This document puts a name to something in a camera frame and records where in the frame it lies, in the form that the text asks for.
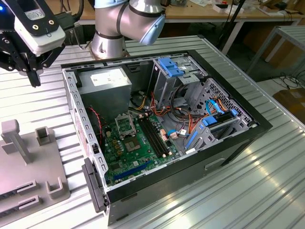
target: white label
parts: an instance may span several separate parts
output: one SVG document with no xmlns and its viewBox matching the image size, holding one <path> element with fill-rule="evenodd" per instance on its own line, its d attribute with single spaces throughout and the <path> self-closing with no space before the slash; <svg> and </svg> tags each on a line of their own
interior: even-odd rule
<svg viewBox="0 0 305 229">
<path fill-rule="evenodd" d="M 40 9 L 30 10 L 25 12 L 25 15 L 27 15 L 28 19 L 32 21 L 44 18 L 44 13 Z"/>
<path fill-rule="evenodd" d="M 180 131 L 180 134 L 185 135 L 185 134 L 186 134 L 186 130 L 182 129 L 182 130 Z"/>
<path fill-rule="evenodd" d="M 125 84 L 128 82 L 128 78 L 125 77 L 118 68 L 105 73 L 93 74 L 91 80 L 94 86 L 101 86 L 110 83 Z"/>
<path fill-rule="evenodd" d="M 196 151 L 195 148 L 192 148 L 192 149 L 189 149 L 188 151 L 186 151 L 185 153 L 190 154 L 190 153 L 195 152 L 195 151 Z"/>
<path fill-rule="evenodd" d="M 293 95 L 294 98 L 302 98 L 302 95 L 299 92 L 291 92 L 291 94 Z"/>
</svg>

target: connector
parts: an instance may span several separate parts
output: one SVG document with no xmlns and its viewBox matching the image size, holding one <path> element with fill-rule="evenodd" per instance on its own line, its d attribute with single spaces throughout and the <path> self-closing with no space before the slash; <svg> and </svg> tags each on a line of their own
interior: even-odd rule
<svg viewBox="0 0 305 229">
<path fill-rule="evenodd" d="M 64 31 L 74 28 L 75 20 L 71 12 L 62 12 L 60 14 L 56 14 L 55 17 L 57 18 L 59 25 Z"/>
</svg>

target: table leg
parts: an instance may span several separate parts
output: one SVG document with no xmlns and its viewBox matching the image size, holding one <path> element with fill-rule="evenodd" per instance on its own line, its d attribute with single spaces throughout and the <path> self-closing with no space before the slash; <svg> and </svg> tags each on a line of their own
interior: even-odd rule
<svg viewBox="0 0 305 229">
<path fill-rule="evenodd" d="M 296 77 L 300 70 L 304 67 L 305 65 L 305 58 L 302 59 L 302 61 L 295 67 L 295 69 L 292 71 L 291 75 L 293 77 Z"/>
<path fill-rule="evenodd" d="M 300 22 L 300 20 L 294 21 L 291 25 L 297 25 Z M 281 38 L 280 41 L 276 44 L 276 46 L 272 49 L 272 51 L 269 53 L 267 58 L 265 59 L 266 62 L 269 62 L 271 58 L 275 55 L 275 53 L 279 50 L 279 48 L 284 43 L 285 39 Z"/>
<path fill-rule="evenodd" d="M 248 69 L 246 70 L 246 73 L 249 75 L 250 71 L 254 68 L 255 64 L 257 63 L 257 61 L 259 60 L 259 58 L 261 57 L 261 55 L 264 53 L 265 49 L 268 47 L 269 43 L 272 41 L 273 37 L 276 34 L 276 30 L 277 28 L 274 27 L 271 31 L 271 33 L 268 35 L 268 37 L 266 38 L 266 40 L 264 41 L 264 43 L 262 44 L 262 46 L 259 48 L 259 50 L 257 51 L 257 53 L 255 54 L 255 56 L 252 58 Z"/>
<path fill-rule="evenodd" d="M 230 47 L 232 46 L 237 34 L 239 33 L 240 29 L 242 28 L 244 22 L 243 21 L 240 21 L 240 22 L 237 22 L 236 25 L 234 26 L 234 29 L 232 31 L 232 33 L 230 34 L 230 37 L 229 39 L 227 40 L 226 44 L 224 45 L 224 48 L 222 49 L 222 53 L 224 55 L 226 55 L 230 49 Z"/>
</svg>

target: motherboard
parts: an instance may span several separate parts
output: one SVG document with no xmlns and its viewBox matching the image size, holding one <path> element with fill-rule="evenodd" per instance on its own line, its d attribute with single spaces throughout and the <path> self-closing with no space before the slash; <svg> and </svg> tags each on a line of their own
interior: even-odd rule
<svg viewBox="0 0 305 229">
<path fill-rule="evenodd" d="M 108 164 L 106 182 L 112 186 L 179 158 L 181 155 L 151 115 L 143 118 L 119 116 L 120 122 L 105 126 L 104 157 Z M 122 137 L 122 132 L 132 131 Z"/>
</svg>

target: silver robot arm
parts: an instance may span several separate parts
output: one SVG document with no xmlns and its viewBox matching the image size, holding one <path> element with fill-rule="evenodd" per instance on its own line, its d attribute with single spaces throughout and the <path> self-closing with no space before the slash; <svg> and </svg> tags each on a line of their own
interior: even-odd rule
<svg viewBox="0 0 305 229">
<path fill-rule="evenodd" d="M 153 44 L 165 23 L 160 0 L 96 0 L 92 53 L 96 59 L 126 55 L 124 36 Z"/>
</svg>

